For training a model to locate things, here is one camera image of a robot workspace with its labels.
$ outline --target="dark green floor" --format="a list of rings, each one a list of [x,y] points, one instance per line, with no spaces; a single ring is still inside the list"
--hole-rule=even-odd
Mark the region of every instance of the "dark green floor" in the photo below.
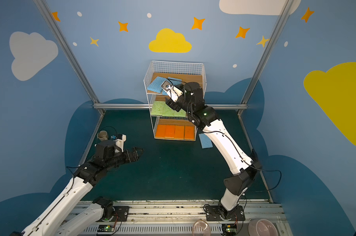
[[[233,139],[249,154],[236,112],[218,111],[218,114]],[[221,199],[223,196],[223,179],[232,174],[215,146],[202,149],[198,136],[195,142],[154,139],[148,110],[106,111],[100,127],[108,125],[127,135],[125,149],[141,147],[144,154],[139,161],[109,172],[83,200],[98,196],[112,200]],[[113,129],[105,130],[109,136],[114,135]],[[88,157],[94,152],[92,145]],[[258,190],[265,190],[260,176],[250,188],[250,191]],[[268,194],[247,193],[246,197],[267,199]]]

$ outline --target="wire shelf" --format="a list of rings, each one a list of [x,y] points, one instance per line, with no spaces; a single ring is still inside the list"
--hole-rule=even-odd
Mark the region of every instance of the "wire shelf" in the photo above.
[[[153,103],[156,100],[156,96],[159,93],[148,92],[148,86],[152,82],[154,73],[166,73],[166,74],[187,74],[202,76],[202,88],[203,95],[207,88],[207,79],[205,76],[205,69],[203,63],[191,63],[191,62],[167,62],[167,61],[151,61],[147,73],[144,77],[145,92],[148,98],[149,112],[152,111]],[[157,125],[160,119],[170,119],[170,120],[187,120],[187,117],[167,117],[167,116],[152,116],[150,115],[150,120],[152,122],[152,129],[154,137],[156,137]]]

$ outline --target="yellow cloud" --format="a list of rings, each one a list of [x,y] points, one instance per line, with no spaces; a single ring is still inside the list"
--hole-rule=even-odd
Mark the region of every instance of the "yellow cloud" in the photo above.
[[[158,32],[156,40],[149,43],[149,50],[155,53],[186,53],[192,46],[186,41],[183,34],[171,29],[162,29]]]
[[[304,79],[308,94],[342,134],[356,146],[356,62],[312,71]]]

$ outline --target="green sponge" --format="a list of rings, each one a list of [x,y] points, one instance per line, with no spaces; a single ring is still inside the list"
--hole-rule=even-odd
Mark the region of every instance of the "green sponge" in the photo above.
[[[152,110],[150,114],[152,116],[162,116],[164,113],[164,108],[165,108],[166,103],[164,101],[155,101],[152,106]]]
[[[155,101],[150,111],[152,116],[186,117],[186,112],[181,109],[179,112],[171,109],[164,101]]]
[[[174,112],[174,117],[186,117],[186,112],[181,109],[179,112]]]
[[[164,111],[163,111],[163,116],[170,116],[170,117],[174,117],[174,113],[176,111],[174,111],[173,109],[171,109],[168,105],[165,104],[164,106]]]

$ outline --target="orange sponge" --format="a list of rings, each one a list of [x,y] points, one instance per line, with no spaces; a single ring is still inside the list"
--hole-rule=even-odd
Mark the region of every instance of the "orange sponge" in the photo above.
[[[195,139],[195,126],[185,126],[184,127],[184,139],[187,139],[187,140]]]
[[[174,139],[175,125],[166,125],[165,138]]]
[[[176,125],[175,126],[175,139],[184,139],[184,126],[183,125]]]
[[[165,138],[166,125],[157,125],[156,138]]]

